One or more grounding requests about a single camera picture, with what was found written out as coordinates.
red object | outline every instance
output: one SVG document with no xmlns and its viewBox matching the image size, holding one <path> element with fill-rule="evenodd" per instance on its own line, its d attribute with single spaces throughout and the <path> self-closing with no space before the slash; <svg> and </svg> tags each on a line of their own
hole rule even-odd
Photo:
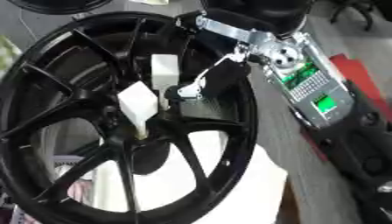
<svg viewBox="0 0 392 224">
<path fill-rule="evenodd" d="M 340 70 L 346 79 L 355 83 L 358 88 L 367 95 L 375 104 L 376 107 L 392 121 L 392 109 L 382 97 L 380 90 L 377 88 L 372 78 L 369 76 L 368 70 L 357 59 L 348 59 L 346 55 L 339 54 L 331 57 L 331 62 Z M 316 155 L 322 160 L 328 160 L 326 155 L 318 149 L 317 145 L 309 136 L 301 129 L 301 134 L 306 141 L 315 150 Z"/>
</svg>

floor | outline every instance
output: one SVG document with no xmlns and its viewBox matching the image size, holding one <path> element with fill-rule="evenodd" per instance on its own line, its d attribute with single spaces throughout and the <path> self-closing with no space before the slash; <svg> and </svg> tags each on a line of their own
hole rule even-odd
<svg viewBox="0 0 392 224">
<path fill-rule="evenodd" d="M 176 15 L 197 9 L 198 1 L 176 0 L 170 6 L 149 6 L 139 3 L 114 2 L 102 11 L 154 11 Z M 353 11 L 346 11 L 340 21 L 330 25 L 328 17 L 333 6 L 318 2 L 308 18 L 305 30 L 313 34 L 326 54 L 345 53 L 360 59 L 368 68 L 375 83 L 385 97 L 392 96 L 392 75 L 389 64 L 392 58 L 392 23 L 375 15 L 375 28 L 364 32 L 364 22 Z M 22 26 L 18 16 L 20 10 L 6 1 L 0 1 L 0 33 L 8 36 L 22 49 L 34 43 L 34 38 Z M 39 38 L 70 17 L 42 16 L 27 11 L 24 20 Z M 321 162 L 310 146 L 298 134 L 298 125 L 288 113 L 284 101 L 275 89 L 266 83 L 255 67 L 251 75 L 252 84 L 260 109 L 260 133 L 258 143 L 262 145 L 279 165 L 290 174 L 295 194 L 299 201 L 301 220 L 304 224 L 358 224 L 354 203 L 345 182 L 328 163 Z"/>
</svg>

white cube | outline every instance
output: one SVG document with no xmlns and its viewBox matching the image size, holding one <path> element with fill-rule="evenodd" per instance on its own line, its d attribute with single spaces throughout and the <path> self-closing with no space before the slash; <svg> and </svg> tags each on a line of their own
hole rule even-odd
<svg viewBox="0 0 392 224">
<path fill-rule="evenodd" d="M 159 90 L 162 107 L 167 108 L 165 91 L 179 84 L 179 57 L 172 54 L 153 54 L 151 56 L 152 88 Z"/>
<path fill-rule="evenodd" d="M 139 137 L 147 137 L 145 122 L 158 112 L 158 98 L 141 81 L 118 94 L 121 111 L 136 126 Z"/>
</svg>

wheel rim lip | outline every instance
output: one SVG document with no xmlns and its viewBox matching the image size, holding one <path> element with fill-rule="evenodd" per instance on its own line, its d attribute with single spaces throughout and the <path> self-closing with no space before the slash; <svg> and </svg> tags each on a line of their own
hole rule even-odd
<svg viewBox="0 0 392 224">
<path fill-rule="evenodd" d="M 70 14 L 83 13 L 83 12 L 92 11 L 94 9 L 100 8 L 112 2 L 112 0 L 95 0 L 84 7 L 80 7 L 78 5 L 74 7 L 64 7 L 61 9 L 61 8 L 48 7 L 44 5 L 37 5 L 33 3 L 26 3 L 22 0 L 8 0 L 8 1 L 12 4 L 15 4 L 17 7 L 21 9 L 27 11 L 33 11 L 39 14 L 46 14 L 46 15 L 70 15 Z"/>
<path fill-rule="evenodd" d="M 118 17 L 121 15 L 125 15 L 125 16 L 131 16 L 132 18 L 138 18 L 140 16 L 145 16 L 145 17 L 152 17 L 152 19 L 157 19 L 158 18 L 162 18 L 162 19 L 167 19 L 170 17 L 165 17 L 165 16 L 161 16 L 161 15 L 157 15 L 157 14 L 150 14 L 150 13 L 133 13 L 133 12 L 122 12 L 122 13 L 109 13 L 106 15 L 100 15 L 100 16 L 96 16 L 96 17 L 90 17 L 87 18 L 85 20 L 83 20 L 84 22 L 90 20 L 90 19 L 103 19 L 105 17 Z M 42 40 L 40 40 L 35 46 L 33 46 L 28 52 L 26 52 L 21 58 L 20 60 L 16 63 L 16 65 L 9 71 L 8 75 L 5 77 L 4 82 L 2 83 L 2 86 L 4 86 L 5 83 L 8 84 L 18 84 L 17 81 L 14 81 L 17 76 L 13 76 L 12 74 L 14 74 L 15 72 L 17 72 L 21 65 L 22 62 L 25 61 L 26 59 L 30 58 L 32 55 L 36 55 L 37 51 L 40 49 L 45 49 L 44 46 L 47 46 L 48 44 L 51 44 L 56 38 L 60 37 L 61 35 L 64 35 L 64 33 L 66 33 L 66 30 L 72 30 L 75 27 L 80 26 L 78 24 L 79 22 L 74 22 L 68 25 L 65 25 L 61 28 L 59 28 L 58 30 L 54 31 L 52 34 L 49 34 L 48 36 L 46 36 L 45 38 L 43 38 Z M 239 88 L 241 92 L 247 92 L 247 91 L 251 91 L 251 88 L 249 86 L 248 81 L 244 81 L 242 84 L 242 87 Z M 5 122 L 2 122 L 2 128 L 3 130 L 7 129 L 8 126 L 8 113 L 4 113 L 4 111 L 10 111 L 11 109 L 11 102 L 13 99 L 13 92 L 12 94 L 7 94 L 9 97 L 7 97 L 7 101 L 4 104 L 4 107 L 2 109 L 2 120 Z M 241 95 L 243 97 L 245 96 L 249 96 L 249 93 L 241 93 Z M 250 157 L 252 155 L 253 152 L 253 148 L 250 145 L 253 145 L 256 141 L 256 130 L 257 130 L 257 113 L 256 113 L 256 101 L 254 99 L 254 97 L 250 97 L 248 99 L 245 99 L 245 101 L 247 101 L 248 104 L 248 112 L 245 111 L 245 113 L 248 114 L 249 121 L 255 121 L 254 125 L 251 128 L 251 131 L 249 132 L 250 137 L 247 138 L 248 141 L 247 142 L 242 142 L 242 144 L 246 144 L 243 146 L 243 148 L 250 148 L 249 150 L 249 156 L 245 157 L 243 160 L 243 163 L 245 163 L 246 165 L 248 164 Z M 7 164 L 7 161 L 4 160 L 4 158 L 1 158 L 1 163 L 0 166 L 3 168 L 1 175 L 3 176 L 4 182 L 6 182 L 7 186 L 12 186 L 9 187 L 9 192 L 11 195 L 13 195 L 16 198 L 16 201 L 21 205 L 22 208 L 29 208 L 26 210 L 30 210 L 29 213 L 33 214 L 34 216 L 37 216 L 39 219 L 41 219 L 42 221 L 47 221 L 48 223 L 52 223 L 52 222 L 59 222 L 59 223 L 73 223 L 73 222 L 69 222 L 69 220 L 63 220 L 61 217 L 57 217 L 59 216 L 57 213 L 53 213 L 51 217 L 43 215 L 42 211 L 40 211 L 40 209 L 36 208 L 35 206 L 37 204 L 34 203 L 34 201 L 32 200 L 25 200 L 28 196 L 24 194 L 24 190 L 23 189 L 19 189 L 20 187 L 17 186 L 16 183 L 14 183 L 14 181 L 12 180 L 11 175 L 6 172 L 8 172 L 7 167 L 9 167 L 9 165 Z M 200 207 L 205 207 L 205 211 L 200 211 L 198 213 L 193 213 L 193 215 L 189 215 L 189 217 L 186 218 L 186 220 L 191 220 L 194 221 L 195 219 L 199 218 L 201 215 L 207 213 L 208 211 L 210 211 L 210 209 L 212 209 L 213 207 L 215 207 L 217 204 L 219 204 L 219 202 L 224 199 L 224 197 L 227 195 L 227 193 L 235 186 L 235 184 L 238 182 L 238 180 L 241 178 L 242 174 L 245 172 L 245 168 L 243 170 L 240 171 L 236 171 L 234 174 L 232 174 L 232 178 L 231 178 L 231 182 L 226 183 L 225 187 L 222 187 L 222 190 L 220 190 L 220 193 L 217 194 L 213 201 L 205 201 L 206 206 L 200 206 Z"/>
</svg>

wheel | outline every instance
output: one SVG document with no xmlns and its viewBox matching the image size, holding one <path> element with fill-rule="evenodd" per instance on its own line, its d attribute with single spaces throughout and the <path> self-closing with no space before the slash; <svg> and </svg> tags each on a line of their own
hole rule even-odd
<svg viewBox="0 0 392 224">
<path fill-rule="evenodd" d="M 117 12 L 59 28 L 41 39 L 10 69 L 0 87 L 0 178 L 24 211 L 42 223 L 185 224 L 208 213 L 233 189 L 256 144 L 256 101 L 248 80 L 241 80 L 222 95 L 203 102 L 220 111 L 219 118 L 187 115 L 186 104 L 194 102 L 171 102 L 169 110 L 160 109 L 147 122 L 148 138 L 138 140 L 134 126 L 118 108 L 116 94 L 136 81 L 151 88 L 152 53 L 179 56 L 180 84 L 191 82 L 220 56 L 197 37 L 175 27 L 170 17 Z M 84 158 L 78 164 L 53 179 L 53 163 L 46 155 L 51 149 L 46 147 L 47 141 L 53 139 L 47 132 L 75 118 L 94 127 L 96 139 L 82 149 Z M 209 175 L 188 135 L 202 130 L 218 130 L 227 136 L 222 156 Z M 164 151 L 166 144 L 177 146 L 192 170 L 196 186 L 170 204 L 141 210 L 134 179 L 139 175 L 135 168 L 144 163 L 145 156 L 138 153 L 158 146 Z M 160 153 L 150 154 L 154 158 Z M 159 157 L 154 169 L 166 155 Z M 73 182 L 108 160 L 118 164 L 126 212 L 104 211 L 67 195 Z"/>
</svg>

